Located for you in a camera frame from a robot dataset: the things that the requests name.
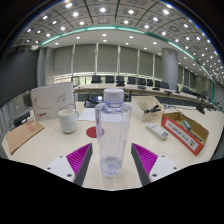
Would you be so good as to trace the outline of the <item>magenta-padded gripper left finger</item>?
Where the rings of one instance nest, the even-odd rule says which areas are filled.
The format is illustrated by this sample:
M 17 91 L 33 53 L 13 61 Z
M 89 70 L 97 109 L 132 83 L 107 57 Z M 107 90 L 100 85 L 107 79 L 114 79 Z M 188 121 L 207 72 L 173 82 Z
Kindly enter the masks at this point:
M 66 156 L 56 157 L 45 170 L 82 186 L 92 153 L 92 144 L 86 144 Z

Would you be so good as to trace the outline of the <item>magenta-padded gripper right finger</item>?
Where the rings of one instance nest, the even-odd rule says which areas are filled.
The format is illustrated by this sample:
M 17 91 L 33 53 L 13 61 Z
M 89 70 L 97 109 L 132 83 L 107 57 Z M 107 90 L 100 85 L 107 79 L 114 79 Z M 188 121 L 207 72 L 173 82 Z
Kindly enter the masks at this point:
M 157 155 L 138 144 L 131 145 L 131 154 L 143 186 L 179 170 L 167 156 Z

